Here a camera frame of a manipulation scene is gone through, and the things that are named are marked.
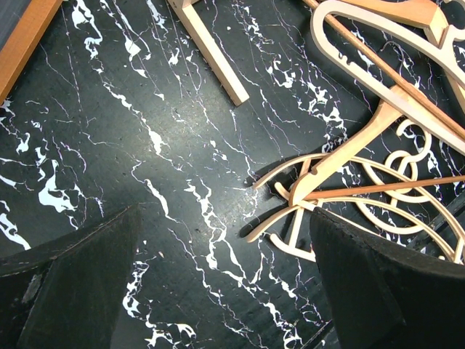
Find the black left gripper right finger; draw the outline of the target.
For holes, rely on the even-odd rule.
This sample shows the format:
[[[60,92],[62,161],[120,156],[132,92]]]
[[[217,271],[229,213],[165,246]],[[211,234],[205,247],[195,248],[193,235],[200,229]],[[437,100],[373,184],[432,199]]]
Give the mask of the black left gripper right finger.
[[[310,235],[342,348],[463,348],[463,265],[314,209]]]

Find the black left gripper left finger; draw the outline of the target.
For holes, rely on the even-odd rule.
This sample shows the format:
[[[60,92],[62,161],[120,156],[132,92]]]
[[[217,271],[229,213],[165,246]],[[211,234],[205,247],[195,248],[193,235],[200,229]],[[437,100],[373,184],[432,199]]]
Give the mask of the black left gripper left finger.
[[[109,348],[142,230],[138,205],[1,259],[2,348]]]

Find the cream thin plastic hanger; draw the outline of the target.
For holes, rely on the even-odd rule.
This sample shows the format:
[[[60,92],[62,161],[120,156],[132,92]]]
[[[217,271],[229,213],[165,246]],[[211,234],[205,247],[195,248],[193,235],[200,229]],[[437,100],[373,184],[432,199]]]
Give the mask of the cream thin plastic hanger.
[[[401,184],[411,184],[418,178],[417,163],[426,156],[426,152],[431,148],[432,135],[425,131],[424,139],[424,147],[416,155],[411,155],[407,151],[395,151],[387,156],[383,164],[359,156],[353,156],[349,159],[349,162],[359,164],[374,185],[385,185],[380,177],[382,172],[396,178]],[[318,191],[316,198],[306,198],[298,205],[287,206],[270,215],[246,234],[246,240],[249,243],[257,240],[266,233],[269,227],[273,226],[282,218],[293,214],[294,221],[289,240],[285,242],[275,233],[270,235],[270,240],[279,250],[287,254],[315,262],[316,256],[312,247],[306,250],[300,249],[297,246],[304,213],[306,211],[311,212],[315,208],[321,207],[324,203],[349,202],[355,204],[372,225],[384,231],[388,236],[391,234],[410,236],[425,233],[426,236],[431,238],[439,247],[441,251],[439,258],[441,260],[448,260],[459,265],[464,264],[464,227],[458,222],[458,219],[455,218],[452,210],[441,204],[426,188],[380,189],[377,192],[388,196],[389,200],[376,200],[371,198],[368,193],[341,193],[324,198],[323,193]],[[441,218],[445,220],[445,224],[452,230],[457,240],[456,244],[449,244],[437,232],[436,228],[426,224],[417,218],[417,216],[413,215],[413,213],[401,208],[401,203],[431,204],[438,211]]]

